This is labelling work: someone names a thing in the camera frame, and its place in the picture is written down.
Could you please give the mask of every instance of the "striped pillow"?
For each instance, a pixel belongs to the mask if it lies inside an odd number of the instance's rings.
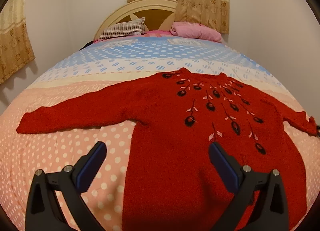
[[[98,40],[104,40],[109,38],[124,37],[129,35],[143,35],[145,18],[135,19],[128,22],[122,22],[114,24],[105,29]]]

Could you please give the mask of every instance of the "pink embroidered leaf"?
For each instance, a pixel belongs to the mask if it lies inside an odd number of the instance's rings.
[[[211,141],[213,138],[214,138],[214,133],[209,136],[209,141]]]

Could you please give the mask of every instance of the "blue gripper pad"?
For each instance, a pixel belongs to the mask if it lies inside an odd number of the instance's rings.
[[[232,156],[229,156],[217,142],[210,144],[209,158],[227,190],[236,194],[242,182],[241,166]]]
[[[79,193],[86,192],[107,156],[107,146],[98,141],[87,155],[75,164],[73,181]]]

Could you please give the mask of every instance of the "pink polka dot fabric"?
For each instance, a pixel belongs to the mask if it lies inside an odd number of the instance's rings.
[[[25,230],[26,203],[35,170],[42,168],[49,173],[60,171],[68,164],[74,165],[98,140],[107,145],[107,158],[82,198],[106,230],[121,230],[125,174],[134,122],[125,121],[99,129],[72,129],[49,134],[28,135],[17,134],[15,131],[25,112],[40,106],[52,106],[115,83],[117,82],[87,81],[47,89],[27,89],[0,116],[0,203],[20,231]],[[266,92],[291,108],[302,110],[291,97]],[[289,126],[287,122],[284,126],[305,162],[306,200],[310,209],[320,189],[320,141]],[[68,223],[78,229],[63,196],[60,192],[57,192],[57,196]]]

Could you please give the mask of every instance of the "bed sheet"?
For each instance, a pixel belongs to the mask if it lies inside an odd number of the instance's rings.
[[[75,162],[99,140],[107,158],[82,198],[106,230],[121,230],[126,167],[135,122],[99,129],[72,129],[49,134],[17,134],[25,112],[53,106],[87,92],[160,71],[186,67],[193,73],[227,76],[274,96],[296,111],[303,108],[267,70],[245,55],[219,43],[147,35],[102,41],[74,53],[40,76],[0,116],[0,202],[19,230],[24,230],[28,191],[36,169],[60,171]],[[306,167],[307,206],[320,189],[320,141],[284,122]],[[71,227],[78,229],[60,192],[60,206]]]

